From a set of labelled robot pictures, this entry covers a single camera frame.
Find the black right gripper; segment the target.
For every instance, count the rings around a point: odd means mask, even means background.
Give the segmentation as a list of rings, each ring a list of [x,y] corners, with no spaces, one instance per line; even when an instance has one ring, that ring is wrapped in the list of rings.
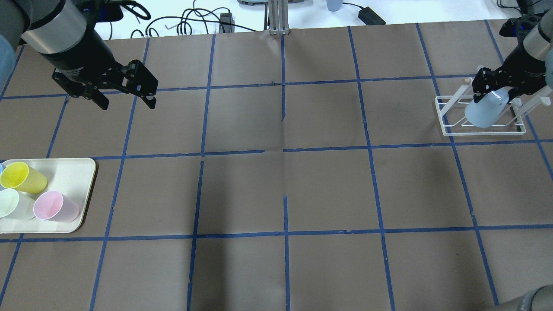
[[[471,83],[475,103],[492,91],[511,87],[508,108],[519,110],[523,106],[520,100],[522,94],[534,94],[547,85],[545,61],[530,55],[523,44],[519,44],[496,70],[487,67],[478,69]]]

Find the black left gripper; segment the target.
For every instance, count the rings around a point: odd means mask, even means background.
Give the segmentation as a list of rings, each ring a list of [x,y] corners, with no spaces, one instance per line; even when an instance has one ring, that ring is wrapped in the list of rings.
[[[73,47],[40,55],[54,66],[53,80],[70,97],[83,97],[106,111],[109,99],[101,90],[113,89],[133,94],[148,108],[156,108],[158,79],[142,61],[133,60],[126,66],[118,63],[105,41],[89,26]]]

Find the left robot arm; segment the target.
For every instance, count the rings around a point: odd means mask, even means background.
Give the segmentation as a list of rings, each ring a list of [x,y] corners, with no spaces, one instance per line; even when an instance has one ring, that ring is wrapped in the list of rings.
[[[140,60],[116,61],[95,31],[97,13],[81,11],[72,0],[3,0],[1,2],[1,85],[16,66],[21,41],[54,66],[52,79],[73,98],[91,100],[107,110],[103,90],[139,97],[156,107],[158,79]]]

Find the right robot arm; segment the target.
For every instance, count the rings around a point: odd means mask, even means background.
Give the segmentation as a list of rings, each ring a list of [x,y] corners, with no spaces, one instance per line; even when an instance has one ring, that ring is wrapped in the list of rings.
[[[482,67],[472,81],[473,99],[510,87],[509,100],[552,87],[552,11],[537,22],[496,70]]]

